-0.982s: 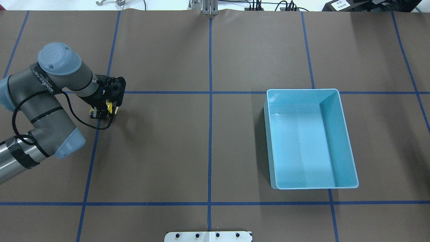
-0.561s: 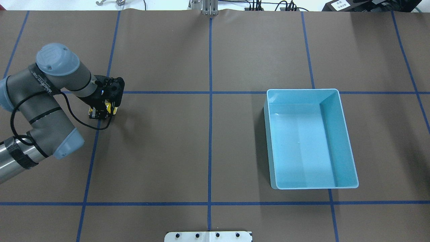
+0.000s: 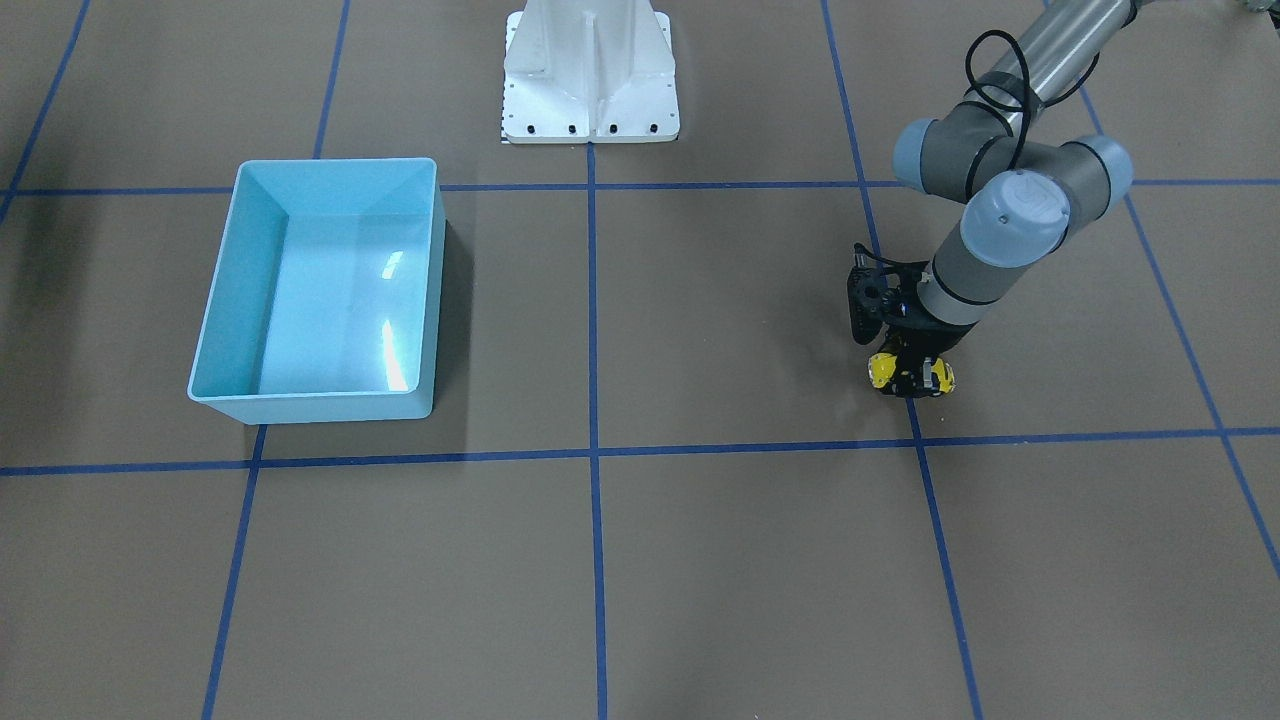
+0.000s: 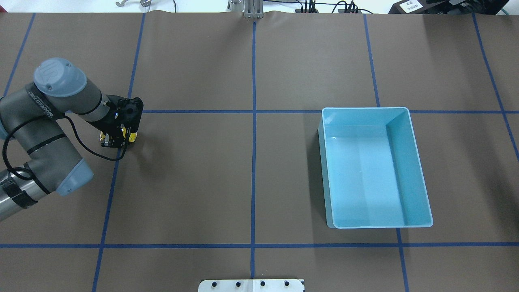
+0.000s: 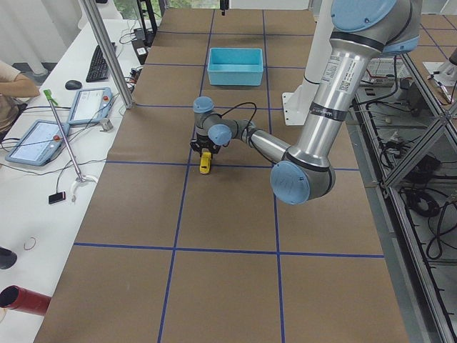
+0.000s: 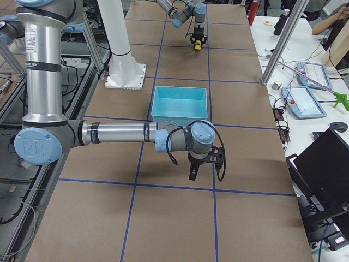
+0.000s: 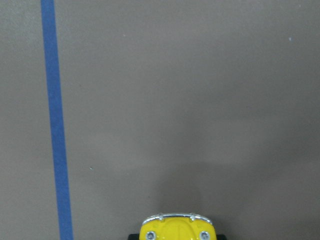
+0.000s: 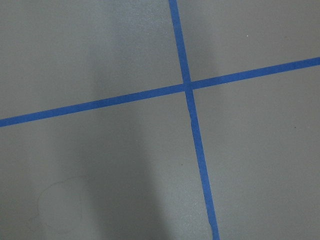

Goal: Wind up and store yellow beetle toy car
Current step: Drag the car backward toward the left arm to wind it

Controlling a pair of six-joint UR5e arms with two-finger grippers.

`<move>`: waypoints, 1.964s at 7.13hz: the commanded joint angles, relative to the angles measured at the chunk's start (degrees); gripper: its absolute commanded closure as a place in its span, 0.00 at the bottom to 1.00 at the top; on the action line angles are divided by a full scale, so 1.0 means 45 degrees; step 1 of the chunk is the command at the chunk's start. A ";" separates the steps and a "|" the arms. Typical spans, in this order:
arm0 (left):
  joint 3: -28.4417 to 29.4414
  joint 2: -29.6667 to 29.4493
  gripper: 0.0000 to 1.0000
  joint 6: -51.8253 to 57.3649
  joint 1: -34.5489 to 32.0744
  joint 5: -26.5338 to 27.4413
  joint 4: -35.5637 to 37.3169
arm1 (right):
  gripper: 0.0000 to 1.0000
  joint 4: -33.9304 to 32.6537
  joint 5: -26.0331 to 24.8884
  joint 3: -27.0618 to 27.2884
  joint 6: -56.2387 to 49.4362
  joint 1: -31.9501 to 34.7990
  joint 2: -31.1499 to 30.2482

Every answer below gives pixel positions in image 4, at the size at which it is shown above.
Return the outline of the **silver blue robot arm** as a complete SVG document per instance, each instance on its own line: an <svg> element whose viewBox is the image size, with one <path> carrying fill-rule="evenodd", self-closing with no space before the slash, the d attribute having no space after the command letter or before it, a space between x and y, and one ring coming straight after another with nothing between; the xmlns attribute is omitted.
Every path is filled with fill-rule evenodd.
<svg viewBox="0 0 519 292"><path fill-rule="evenodd" d="M104 94L65 58L49 58L34 71L33 81L1 98L1 220L28 209L45 196L66 196L89 183L93 172L58 120L76 114L100 131L100 143L120 148L121 160L135 142L144 109L141 98Z"/></svg>

